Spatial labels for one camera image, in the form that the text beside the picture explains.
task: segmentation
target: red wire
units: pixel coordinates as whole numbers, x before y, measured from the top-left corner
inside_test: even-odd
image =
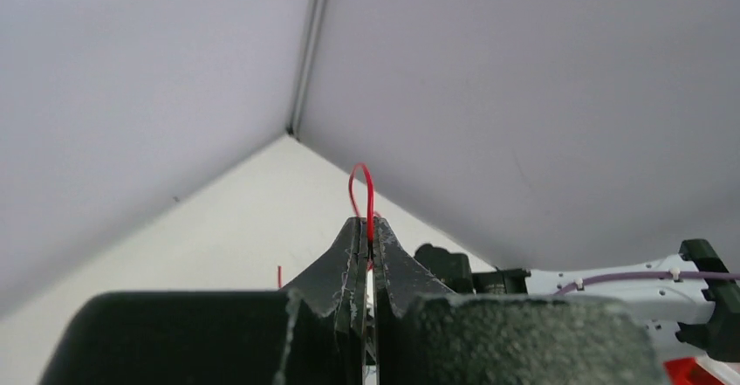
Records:
[[[354,200],[354,193],[352,192],[352,183],[354,182],[354,173],[357,172],[357,168],[362,168],[362,172],[365,173],[365,184],[367,184],[367,243],[373,243],[373,235],[375,233],[374,216],[376,214],[373,211],[373,197],[375,196],[375,189],[373,187],[373,177],[370,175],[370,170],[367,169],[367,165],[363,162],[357,163],[352,168],[352,173],[349,175],[349,200],[352,203],[352,209],[357,217],[360,216],[360,209],[357,207],[357,202]]]

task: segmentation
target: white wall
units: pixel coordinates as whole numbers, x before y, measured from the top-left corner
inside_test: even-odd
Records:
[[[0,0],[0,313],[284,131],[307,4]]]
[[[35,381],[66,322],[96,293],[273,289],[278,265],[289,281],[352,215],[346,183],[346,173],[282,138],[1,320],[0,383]],[[360,207],[364,191],[358,183]],[[462,250],[386,198],[375,206],[410,253],[425,242]]]
[[[740,0],[328,0],[301,140],[501,266],[740,269]]]

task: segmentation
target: cable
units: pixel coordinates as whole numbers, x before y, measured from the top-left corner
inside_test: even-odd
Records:
[[[363,162],[359,162],[352,168],[352,173],[349,175],[349,200],[352,203],[352,209],[357,217],[360,216],[360,209],[357,207],[357,202],[354,200],[354,193],[352,192],[352,183],[354,182],[354,173],[357,172],[357,168],[362,168],[362,172],[365,173],[365,184],[367,184],[367,243],[373,243],[373,236],[375,234],[375,223],[373,210],[373,199],[375,196],[375,189],[373,187],[373,177],[370,175],[370,170],[367,169],[367,165]]]
[[[600,274],[590,278],[579,280],[583,287],[595,285],[597,283],[614,282],[621,280],[641,280],[646,278],[671,279],[673,280],[676,273],[673,272],[621,272]],[[678,279],[715,279],[715,280],[740,280],[740,273],[718,273],[718,272],[680,272],[677,274]],[[565,295],[568,292],[575,291],[579,288],[576,282],[563,286],[562,289],[553,295]]]

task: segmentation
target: gray wall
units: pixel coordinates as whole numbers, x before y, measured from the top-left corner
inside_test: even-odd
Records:
[[[329,0],[324,24],[302,141],[492,264],[706,237],[740,269],[740,0]]]
[[[0,312],[283,132],[307,4],[0,0]]]

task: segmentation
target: cable clip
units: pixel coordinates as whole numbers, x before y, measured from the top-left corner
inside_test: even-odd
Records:
[[[681,269],[679,269],[678,267],[671,267],[671,269],[668,272],[671,273],[671,275],[673,275],[674,282],[680,281],[679,276],[681,275]]]

